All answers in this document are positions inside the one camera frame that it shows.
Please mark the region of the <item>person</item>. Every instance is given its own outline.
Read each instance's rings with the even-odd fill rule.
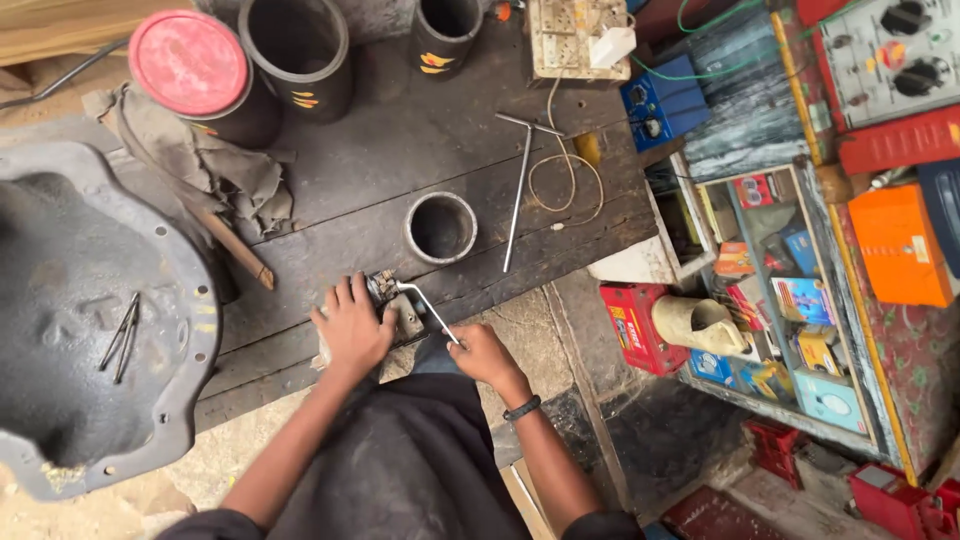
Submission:
[[[363,274],[326,291],[310,318],[330,362],[300,408],[236,481],[220,507],[159,540],[261,538],[530,538],[496,465],[476,380],[508,407],[530,477],[558,538],[643,538],[625,512],[606,512],[539,408],[540,398],[489,325],[431,334],[410,375],[376,384],[394,339]]]

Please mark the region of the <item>t-handle wrench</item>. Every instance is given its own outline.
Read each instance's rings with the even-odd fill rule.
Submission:
[[[503,273],[506,274],[507,272],[510,271],[510,256],[514,252],[514,235],[516,234],[516,219],[520,216],[520,199],[523,198],[523,179],[527,176],[527,160],[530,158],[530,143],[533,142],[533,139],[534,139],[534,130],[538,129],[542,132],[547,132],[549,134],[556,135],[556,136],[564,136],[564,134],[558,132],[553,128],[548,128],[546,126],[535,124],[533,122],[527,122],[526,120],[520,120],[519,118],[514,118],[509,114],[504,114],[503,112],[498,112],[494,116],[502,120],[510,120],[511,122],[527,127],[527,142],[523,148],[523,164],[520,166],[520,182],[519,182],[519,185],[516,187],[516,201],[514,202],[514,220],[510,223],[510,239],[507,241],[507,256],[503,260]]]
[[[423,296],[423,291],[421,291],[418,286],[412,283],[396,282],[396,288],[397,290],[416,291],[417,294],[420,295],[420,299],[423,300],[423,304],[427,307],[427,309],[430,310],[431,313],[433,313],[433,316],[437,318],[437,321],[440,322],[440,326],[444,327],[444,330],[446,331],[446,335],[450,336],[450,340],[456,343],[457,345],[460,345],[460,341],[457,340],[457,336],[453,335],[453,332],[450,331],[450,328],[446,325],[446,323],[444,322],[444,319],[440,318],[440,315],[437,313],[437,310],[434,309],[433,305],[430,304],[430,301],[427,300],[425,296]]]

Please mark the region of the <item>red lid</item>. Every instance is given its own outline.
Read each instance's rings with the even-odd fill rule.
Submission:
[[[247,56],[225,24],[189,10],[156,12],[130,40],[130,71],[173,112],[204,116],[228,108],[247,86]]]

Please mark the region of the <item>concrete floor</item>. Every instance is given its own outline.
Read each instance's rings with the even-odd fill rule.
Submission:
[[[573,384],[542,289],[467,322],[494,327],[545,402]],[[390,352],[382,380],[409,372],[414,347]],[[489,386],[480,383],[479,387],[491,427],[502,424],[504,405]],[[189,513],[215,507],[308,392],[291,394],[200,433],[193,450],[163,469],[62,503],[34,502],[0,464],[2,536],[22,540],[153,538]]]

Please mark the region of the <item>wooden workbench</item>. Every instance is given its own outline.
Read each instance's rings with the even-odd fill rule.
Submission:
[[[447,321],[460,321],[657,233],[641,157],[617,91],[559,90],[557,128],[593,133],[600,152],[604,207],[585,225],[560,231],[568,217],[591,216],[599,189],[575,165],[577,190],[568,210],[536,206],[528,191],[517,226],[513,268],[501,270],[523,128],[497,111],[546,124],[548,90],[529,90],[521,75],[518,24],[489,21],[463,72],[437,84],[404,59],[404,38],[352,51],[356,93],[347,117],[314,126],[288,115],[276,148],[296,150],[286,181],[294,195],[287,230],[256,238],[253,249],[274,271],[268,291],[237,273],[241,297],[224,307],[217,372],[198,402],[197,430],[206,430],[313,383],[317,337],[308,321],[326,287],[355,270],[394,268],[420,286]],[[567,147],[572,151],[572,144]],[[556,139],[534,136],[530,163],[557,154]],[[569,197],[565,164],[538,169],[538,193],[551,206]],[[445,190],[474,209],[478,235],[470,255],[437,268],[404,248],[400,226],[413,201]]]

